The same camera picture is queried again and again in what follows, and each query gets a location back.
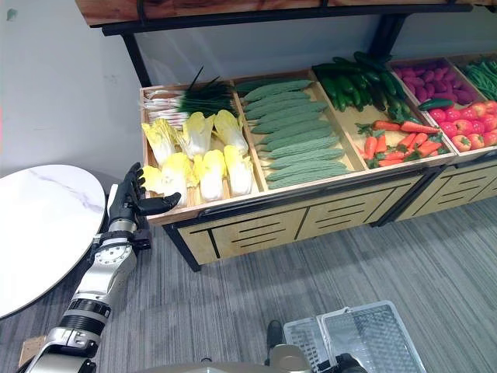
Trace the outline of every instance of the white wall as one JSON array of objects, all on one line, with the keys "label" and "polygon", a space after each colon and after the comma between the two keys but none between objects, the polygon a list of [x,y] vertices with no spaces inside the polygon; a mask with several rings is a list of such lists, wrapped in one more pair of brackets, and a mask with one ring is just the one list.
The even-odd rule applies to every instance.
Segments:
[{"label": "white wall", "polygon": [[[142,160],[139,83],[120,37],[85,24],[73,1],[6,0],[0,5],[3,70],[2,175],[67,163],[105,187]],[[18,16],[6,21],[7,9]],[[378,16],[306,19],[171,30],[137,36],[153,83],[306,68],[366,50]],[[497,50],[497,16],[408,17],[398,57]]]},{"label": "white wall", "polygon": [[0,22],[2,175],[65,163],[105,187],[121,179],[142,160],[140,85],[122,39],[89,29],[68,0],[7,0]]}]

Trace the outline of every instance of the drawer handle slot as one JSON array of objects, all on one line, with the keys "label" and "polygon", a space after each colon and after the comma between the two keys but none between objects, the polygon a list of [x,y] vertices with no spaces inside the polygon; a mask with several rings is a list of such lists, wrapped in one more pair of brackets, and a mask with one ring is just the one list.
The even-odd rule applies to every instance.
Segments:
[{"label": "drawer handle slot", "polygon": [[254,229],[259,229],[259,228],[265,228],[265,227],[270,227],[271,225],[277,225],[279,224],[280,222],[277,221],[276,223],[271,223],[271,224],[266,224],[266,225],[260,225],[258,227],[254,227],[254,228],[248,228],[248,229],[242,229],[241,231],[238,231],[238,233],[242,233],[242,232],[248,232],[248,231],[253,231]]},{"label": "drawer handle slot", "polygon": [[240,247],[247,247],[247,246],[257,245],[258,243],[274,241],[275,239],[276,239],[276,237],[274,239],[265,239],[264,241],[249,243],[248,245],[241,245]]},{"label": "drawer handle slot", "polygon": [[338,210],[343,210],[344,208],[349,208],[349,207],[357,207],[357,206],[362,206],[366,202],[361,202],[360,204],[351,204],[350,206],[345,206],[345,207],[339,207],[339,208],[334,208],[333,210],[328,210],[328,212],[333,212],[333,211],[338,211]]},{"label": "drawer handle slot", "polygon": [[477,177],[476,179],[461,181],[459,183],[459,185],[463,185],[465,183],[471,183],[472,181],[478,181],[478,180],[482,180],[482,179],[486,179],[486,178],[487,178],[487,176],[482,176],[482,177]]},{"label": "drawer handle slot", "polygon": [[261,233],[260,235],[251,235],[250,237],[245,237],[244,239],[236,239],[235,241],[231,241],[231,243],[235,243],[235,242],[240,242],[240,241],[244,241],[246,239],[253,239],[255,237],[260,237],[261,235],[270,235],[272,233],[277,233],[277,232],[282,232],[282,231],[286,231],[285,228],[283,229],[278,229],[277,231],[271,231],[271,232],[267,232],[267,233]]},{"label": "drawer handle slot", "polygon": [[446,204],[447,202],[452,202],[453,200],[462,200],[463,198],[464,198],[464,196],[463,197],[458,197],[458,198],[453,198],[451,200],[445,200],[443,202],[439,202],[438,204]]},{"label": "drawer handle slot", "polygon": [[338,222],[338,223],[333,223],[333,224],[323,225],[322,227],[318,227],[318,228],[319,228],[319,229],[321,229],[321,228],[332,227],[333,225],[338,225],[338,224],[348,223],[349,221],[352,221],[352,219],[345,220],[345,221],[340,221],[340,222]]},{"label": "drawer handle slot", "polygon": [[466,191],[468,191],[468,190],[473,190],[473,189],[477,189],[477,188],[481,188],[481,186],[479,186],[479,185],[477,185],[477,186],[472,186],[471,188],[467,188],[467,189],[458,190],[457,192],[450,192],[450,193],[447,193],[447,194],[442,194],[442,197],[445,197],[445,196],[450,196],[451,194],[455,194],[455,193],[466,192]]},{"label": "drawer handle slot", "polygon": [[343,218],[344,216],[349,216],[349,215],[354,215],[354,214],[360,214],[361,212],[364,212],[364,210],[361,210],[361,211],[354,211],[354,212],[350,212],[348,214],[343,214],[343,215],[339,215],[339,216],[334,216],[332,218],[326,218],[326,219],[321,219],[321,220],[317,220],[316,223],[321,223],[322,221],[327,221],[327,220],[332,220],[332,219],[337,219],[337,218]]}]

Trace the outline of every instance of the wooden drawer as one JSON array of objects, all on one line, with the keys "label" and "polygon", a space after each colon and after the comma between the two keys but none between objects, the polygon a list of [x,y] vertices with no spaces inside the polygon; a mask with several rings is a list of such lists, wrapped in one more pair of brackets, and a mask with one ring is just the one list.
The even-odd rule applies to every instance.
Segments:
[{"label": "wooden drawer", "polygon": [[397,184],[354,190],[310,206],[296,239],[308,239],[377,221],[418,179],[417,176]]},{"label": "wooden drawer", "polygon": [[398,217],[403,220],[497,195],[497,162],[441,173]]},{"label": "wooden drawer", "polygon": [[199,264],[377,221],[420,175],[179,228]]}]

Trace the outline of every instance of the purple sweet potato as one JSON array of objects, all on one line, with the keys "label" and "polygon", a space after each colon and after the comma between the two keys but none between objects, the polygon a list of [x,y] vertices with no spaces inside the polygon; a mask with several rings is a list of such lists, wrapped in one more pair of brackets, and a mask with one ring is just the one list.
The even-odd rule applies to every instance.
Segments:
[{"label": "purple sweet potato", "polygon": [[409,91],[411,91],[412,93],[414,93],[416,91],[415,86],[413,86],[411,83],[408,83],[408,82],[404,82],[404,83],[405,83],[405,86],[409,89]]},{"label": "purple sweet potato", "polygon": [[394,73],[397,74],[399,78],[402,78],[402,70],[400,68],[393,68]]},{"label": "purple sweet potato", "polygon": [[454,89],[459,89],[463,85],[463,82],[461,80],[454,80],[452,82],[452,88]]},{"label": "purple sweet potato", "polygon": [[434,80],[433,85],[435,86],[436,93],[443,93],[447,91],[447,87],[441,80]]},{"label": "purple sweet potato", "polygon": [[449,99],[453,103],[457,102],[457,96],[454,95],[453,93],[451,94],[451,93],[447,93],[447,92],[444,92],[444,93],[434,93],[432,98],[433,99]]},{"label": "purple sweet potato", "polygon": [[434,72],[435,72],[435,76],[433,77],[433,79],[435,79],[435,80],[442,80],[442,78],[443,78],[443,76],[445,74],[443,72],[443,70],[441,68],[436,68]]},{"label": "purple sweet potato", "polygon": [[416,98],[420,103],[424,103],[428,99],[428,94],[426,93],[426,89],[422,86],[416,87]]},{"label": "purple sweet potato", "polygon": [[459,103],[460,105],[468,105],[469,103],[473,102],[471,95],[468,92],[463,91],[462,89],[455,89],[454,95],[456,95],[457,103]]},{"label": "purple sweet potato", "polygon": [[425,85],[425,81],[416,76],[405,76],[403,80],[404,83],[411,83],[415,87],[423,87]]},{"label": "purple sweet potato", "polygon": [[416,76],[423,75],[424,72],[426,71],[424,68],[421,68],[419,66],[415,66],[412,70],[414,70],[414,75]]},{"label": "purple sweet potato", "polygon": [[416,76],[412,68],[403,68],[401,71],[402,71],[402,78],[405,78],[406,76]]},{"label": "purple sweet potato", "polygon": [[456,78],[456,73],[454,71],[449,71],[443,77],[443,80],[453,81]]},{"label": "purple sweet potato", "polygon": [[433,93],[435,93],[435,86],[432,83],[426,83],[425,89],[426,89],[426,94],[428,95],[428,98],[431,99],[433,96]]},{"label": "purple sweet potato", "polygon": [[435,73],[431,70],[425,71],[423,75],[421,75],[422,80],[426,83],[431,82],[435,77]]}]

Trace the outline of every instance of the carrot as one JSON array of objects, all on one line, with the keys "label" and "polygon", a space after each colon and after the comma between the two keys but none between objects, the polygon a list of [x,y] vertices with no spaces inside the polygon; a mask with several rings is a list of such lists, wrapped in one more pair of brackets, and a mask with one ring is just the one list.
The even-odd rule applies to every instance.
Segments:
[{"label": "carrot", "polygon": [[374,150],[374,154],[377,153],[385,153],[387,151],[387,138],[384,134],[381,134],[378,137],[376,149]]},{"label": "carrot", "polygon": [[412,143],[408,146],[408,149],[409,150],[414,150],[414,147],[416,145],[420,146],[426,140],[428,140],[428,135],[427,134],[423,134],[422,132],[420,132],[420,133],[418,133],[416,135],[416,137],[414,138],[414,140],[412,140]]},{"label": "carrot", "polygon": [[384,160],[385,161],[395,161],[398,159],[404,159],[404,157],[405,157],[404,152],[392,152],[392,153],[385,154]]},{"label": "carrot", "polygon": [[419,148],[418,152],[422,158],[425,158],[428,154],[433,153],[442,146],[440,142],[425,141]]},{"label": "carrot", "polygon": [[401,129],[400,124],[387,122],[385,120],[376,120],[373,125],[374,130],[387,130],[387,131],[399,131]]},{"label": "carrot", "polygon": [[378,162],[380,167],[392,166],[402,163],[402,159],[382,159]]},{"label": "carrot", "polygon": [[406,121],[401,125],[401,131],[404,132],[422,132],[423,134],[438,134],[439,130],[430,126],[423,126],[414,122]]},{"label": "carrot", "polygon": [[402,140],[399,141],[397,146],[401,148],[405,147],[407,149],[415,137],[416,134],[408,134],[406,137],[404,137]]},{"label": "carrot", "polygon": [[373,159],[374,151],[376,150],[376,145],[378,140],[374,136],[369,136],[366,139],[366,144],[364,145],[364,154],[366,157],[364,159]]}]

